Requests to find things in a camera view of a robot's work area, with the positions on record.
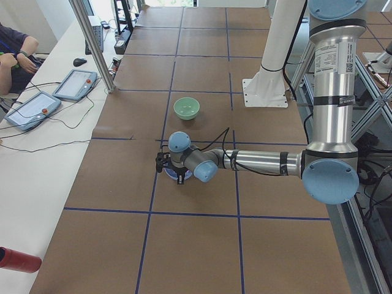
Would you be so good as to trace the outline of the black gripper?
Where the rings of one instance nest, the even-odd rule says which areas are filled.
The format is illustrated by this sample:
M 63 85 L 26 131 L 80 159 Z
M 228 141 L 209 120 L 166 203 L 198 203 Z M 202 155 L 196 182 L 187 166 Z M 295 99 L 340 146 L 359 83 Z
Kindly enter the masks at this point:
M 169 153 L 167 167 L 174 170 L 177 175 L 177 184 L 184 184 L 184 175 L 187 172 L 187 168 L 184 166 L 181 157 L 181 153 Z

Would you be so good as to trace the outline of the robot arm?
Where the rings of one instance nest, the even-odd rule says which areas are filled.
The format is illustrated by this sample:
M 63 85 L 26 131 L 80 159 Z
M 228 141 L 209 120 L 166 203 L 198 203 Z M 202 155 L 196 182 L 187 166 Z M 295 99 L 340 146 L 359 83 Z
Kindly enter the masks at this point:
M 298 154 L 227 150 L 204 151 L 185 132 L 175 132 L 156 169 L 169 168 L 182 183 L 186 172 L 202 182 L 218 169 L 266 176 L 297 176 L 307 193 L 328 205 L 349 201 L 357 191 L 358 150 L 351 139 L 358 38 L 366 30 L 365 1 L 278 1 L 259 71 L 243 80 L 247 107 L 285 107 L 284 67 L 304 14 L 309 12 L 309 41 L 314 53 L 313 135 Z

